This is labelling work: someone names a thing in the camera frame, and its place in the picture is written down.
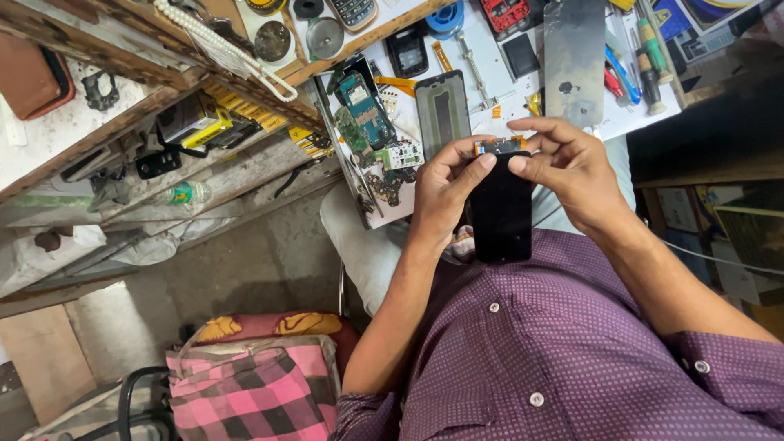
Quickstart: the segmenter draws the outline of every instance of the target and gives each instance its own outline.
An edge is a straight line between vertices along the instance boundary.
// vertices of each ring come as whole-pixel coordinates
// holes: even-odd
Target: blue circuit board
[[[373,150],[386,147],[397,134],[384,110],[373,98],[362,75],[352,72],[340,82],[339,91],[359,130],[368,138]]]

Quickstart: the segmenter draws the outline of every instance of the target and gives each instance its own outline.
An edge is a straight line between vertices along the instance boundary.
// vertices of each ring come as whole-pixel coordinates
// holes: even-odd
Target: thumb
[[[519,177],[541,184],[558,192],[566,185],[566,170],[557,169],[527,156],[514,156],[509,159],[509,171]]]
[[[493,166],[495,166],[495,155],[492,153],[484,153],[479,156],[475,161],[469,164],[460,176],[452,182],[452,188],[463,199],[468,197],[477,185],[490,173]]]

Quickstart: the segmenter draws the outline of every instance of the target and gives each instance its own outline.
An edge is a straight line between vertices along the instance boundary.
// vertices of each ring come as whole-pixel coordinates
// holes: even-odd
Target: purple polka dot shirt
[[[340,397],[331,439],[784,439],[784,346],[662,341],[590,239],[533,250],[438,272],[405,390]]]

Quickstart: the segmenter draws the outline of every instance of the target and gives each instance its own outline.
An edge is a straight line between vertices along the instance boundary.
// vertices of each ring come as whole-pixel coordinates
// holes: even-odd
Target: phone keypad
[[[332,0],[340,18],[347,26],[354,26],[373,11],[375,0]]]

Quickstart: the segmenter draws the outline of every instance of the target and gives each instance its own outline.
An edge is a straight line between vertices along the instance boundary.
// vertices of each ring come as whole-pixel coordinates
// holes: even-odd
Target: blue screwdriver
[[[626,73],[626,69],[618,62],[618,59],[615,58],[615,55],[612,54],[607,45],[604,45],[604,55],[609,60],[615,73],[618,74],[618,79],[621,80],[624,88],[629,92],[629,98],[632,100],[632,103],[635,106],[638,105],[640,103],[640,91],[637,87],[634,87],[634,83],[631,81],[629,74]]]

